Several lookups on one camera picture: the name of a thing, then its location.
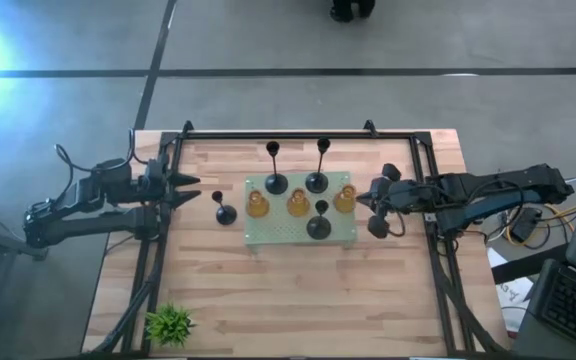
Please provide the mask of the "white printed paper sheet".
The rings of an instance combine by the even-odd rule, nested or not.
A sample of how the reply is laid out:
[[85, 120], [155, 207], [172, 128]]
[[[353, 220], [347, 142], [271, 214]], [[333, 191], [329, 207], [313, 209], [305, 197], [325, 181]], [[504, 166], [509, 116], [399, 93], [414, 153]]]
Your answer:
[[529, 304], [527, 296], [533, 282], [527, 277], [501, 283], [496, 286], [502, 315], [508, 332], [517, 333]]

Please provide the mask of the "small green artificial plant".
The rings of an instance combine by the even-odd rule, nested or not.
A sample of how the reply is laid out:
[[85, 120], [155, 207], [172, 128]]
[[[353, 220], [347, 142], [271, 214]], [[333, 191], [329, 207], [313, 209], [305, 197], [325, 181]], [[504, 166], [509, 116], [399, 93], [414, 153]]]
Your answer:
[[197, 324], [190, 311], [174, 304], [166, 304], [145, 315], [146, 339], [161, 346], [184, 348]]

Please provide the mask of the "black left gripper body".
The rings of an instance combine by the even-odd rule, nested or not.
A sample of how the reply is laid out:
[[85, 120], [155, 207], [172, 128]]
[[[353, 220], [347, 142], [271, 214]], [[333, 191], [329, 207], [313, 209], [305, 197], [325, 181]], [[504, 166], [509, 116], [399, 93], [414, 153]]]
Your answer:
[[144, 173], [137, 178], [138, 225], [170, 222], [172, 195], [168, 162], [167, 154], [147, 160]]

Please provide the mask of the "person's foot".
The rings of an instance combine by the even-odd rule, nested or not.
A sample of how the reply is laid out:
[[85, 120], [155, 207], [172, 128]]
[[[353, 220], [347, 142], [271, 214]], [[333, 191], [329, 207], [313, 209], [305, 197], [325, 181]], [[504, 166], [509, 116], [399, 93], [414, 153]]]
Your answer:
[[358, 15], [362, 19], [367, 19], [372, 15], [376, 5], [376, 0], [353, 0], [358, 7]]
[[332, 0], [329, 12], [330, 17], [341, 23], [348, 23], [354, 19], [352, 0]]

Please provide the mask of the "amber wide-cup glass candle holder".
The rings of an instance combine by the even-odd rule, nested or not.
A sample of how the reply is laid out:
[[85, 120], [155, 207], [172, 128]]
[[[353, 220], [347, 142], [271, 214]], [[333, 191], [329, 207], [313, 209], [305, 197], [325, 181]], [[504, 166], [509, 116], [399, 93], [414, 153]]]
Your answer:
[[248, 195], [247, 214], [252, 218], [261, 218], [268, 214], [270, 205], [259, 190], [253, 190]]

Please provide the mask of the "green perforated metal tray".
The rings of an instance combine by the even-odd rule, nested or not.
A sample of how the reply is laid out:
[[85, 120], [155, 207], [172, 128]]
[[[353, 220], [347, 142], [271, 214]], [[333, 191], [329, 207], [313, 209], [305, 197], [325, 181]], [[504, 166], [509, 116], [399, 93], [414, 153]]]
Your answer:
[[[244, 200], [249, 203], [250, 194], [254, 191], [269, 204], [269, 211], [262, 217], [252, 217], [245, 214], [244, 243], [256, 248], [261, 245], [294, 245], [294, 244], [340, 244], [351, 247], [357, 240], [355, 225], [355, 212], [339, 212], [334, 205], [335, 197], [342, 189], [351, 184], [351, 174], [348, 171], [325, 172], [328, 178], [327, 189], [320, 194], [311, 193], [305, 186], [308, 172], [286, 174], [288, 180], [287, 190], [280, 195], [273, 195], [266, 191], [266, 175], [250, 175], [244, 182]], [[305, 200], [310, 205], [308, 212], [303, 216], [293, 216], [288, 211], [288, 201], [296, 189], [301, 189]], [[316, 203], [324, 200], [328, 204], [323, 217], [331, 223], [331, 232], [324, 239], [314, 239], [307, 232], [307, 223], [319, 215]]]

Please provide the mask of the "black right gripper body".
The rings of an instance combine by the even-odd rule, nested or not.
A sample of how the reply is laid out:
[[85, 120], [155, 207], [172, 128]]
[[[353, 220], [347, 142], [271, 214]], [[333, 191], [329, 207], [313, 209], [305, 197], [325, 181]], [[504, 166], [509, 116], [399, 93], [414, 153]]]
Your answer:
[[[402, 180], [402, 173], [392, 163], [382, 167], [381, 176], [374, 178], [371, 184], [379, 185], [379, 203], [376, 208], [369, 208], [373, 214], [368, 220], [368, 231], [378, 239], [388, 235], [403, 237], [406, 234], [404, 215], [409, 214], [420, 205], [419, 183], [412, 180]], [[399, 220], [400, 229], [392, 230], [386, 220], [389, 214], [394, 213]]]

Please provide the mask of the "tall black metal candlestick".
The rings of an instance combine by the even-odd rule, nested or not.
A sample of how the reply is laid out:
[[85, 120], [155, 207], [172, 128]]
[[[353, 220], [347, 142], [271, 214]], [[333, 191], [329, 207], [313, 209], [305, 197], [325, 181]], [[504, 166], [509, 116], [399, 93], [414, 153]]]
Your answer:
[[288, 187], [287, 178], [277, 171], [276, 156], [279, 152], [280, 144], [277, 141], [270, 141], [266, 144], [266, 150], [272, 158], [273, 173], [268, 175], [265, 180], [266, 190], [274, 195], [283, 194]]
[[319, 162], [318, 168], [315, 172], [310, 173], [305, 179], [306, 188], [311, 193], [323, 193], [328, 187], [328, 179], [325, 174], [321, 172], [323, 156], [328, 151], [330, 147], [330, 140], [328, 138], [322, 137], [317, 141], [317, 147], [319, 151]]

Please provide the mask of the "black power adapter box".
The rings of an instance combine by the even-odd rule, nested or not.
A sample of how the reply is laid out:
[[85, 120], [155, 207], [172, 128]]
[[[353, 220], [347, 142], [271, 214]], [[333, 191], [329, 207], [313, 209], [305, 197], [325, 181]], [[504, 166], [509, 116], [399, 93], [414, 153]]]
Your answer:
[[536, 208], [525, 208], [519, 212], [515, 222], [510, 227], [508, 239], [517, 244], [523, 244], [530, 239], [538, 222], [542, 218], [542, 211]]

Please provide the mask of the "amber twisted glass candle holder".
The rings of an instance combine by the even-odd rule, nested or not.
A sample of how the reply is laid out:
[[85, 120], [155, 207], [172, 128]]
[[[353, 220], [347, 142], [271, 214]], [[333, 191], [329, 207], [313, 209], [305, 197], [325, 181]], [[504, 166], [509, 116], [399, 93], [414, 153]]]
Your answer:
[[345, 184], [335, 195], [333, 204], [340, 213], [352, 213], [356, 204], [356, 188], [352, 184]]

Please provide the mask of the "black aluminium rig frame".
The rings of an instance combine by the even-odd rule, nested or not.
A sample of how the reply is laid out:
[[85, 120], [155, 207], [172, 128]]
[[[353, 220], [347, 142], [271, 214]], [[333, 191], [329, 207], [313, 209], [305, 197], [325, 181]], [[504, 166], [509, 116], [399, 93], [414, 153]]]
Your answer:
[[213, 191], [243, 211], [245, 181], [273, 169], [344, 171], [365, 191], [384, 164], [407, 178], [461, 172], [464, 160], [452, 130], [341, 130], [329, 152], [317, 150], [317, 130], [189, 131], [180, 169], [198, 178], [200, 196], [172, 217], [157, 301], [189, 310], [195, 327], [182, 348], [148, 343], [141, 328], [130, 351], [140, 356], [228, 357], [445, 356], [463, 349], [454, 307], [435, 290], [433, 269], [459, 273], [468, 304], [502, 346], [510, 341], [486, 248], [464, 235], [453, 259], [429, 247], [419, 215], [393, 219], [400, 238], [367, 231], [370, 211], [355, 211], [351, 246], [270, 245], [250, 248], [245, 222], [216, 222]]

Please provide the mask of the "amber bell-shaped glass candle holder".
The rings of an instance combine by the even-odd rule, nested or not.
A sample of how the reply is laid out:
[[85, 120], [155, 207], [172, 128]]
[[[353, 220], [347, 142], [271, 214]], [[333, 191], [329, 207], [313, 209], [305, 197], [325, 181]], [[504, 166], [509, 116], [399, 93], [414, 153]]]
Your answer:
[[302, 217], [308, 214], [310, 202], [303, 188], [296, 188], [287, 200], [287, 211], [293, 217]]

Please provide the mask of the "short black metal candlestick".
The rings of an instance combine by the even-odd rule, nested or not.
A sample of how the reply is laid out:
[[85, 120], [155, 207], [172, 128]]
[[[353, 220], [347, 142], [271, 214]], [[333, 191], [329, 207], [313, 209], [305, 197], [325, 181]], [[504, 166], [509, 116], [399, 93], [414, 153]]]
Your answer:
[[211, 195], [219, 207], [216, 211], [216, 220], [221, 225], [231, 225], [237, 219], [237, 210], [231, 205], [223, 203], [223, 193], [219, 190], [214, 191]]
[[315, 204], [317, 215], [312, 217], [306, 225], [308, 235], [315, 240], [326, 239], [331, 231], [332, 226], [330, 221], [325, 217], [325, 213], [329, 208], [326, 200], [318, 200]]

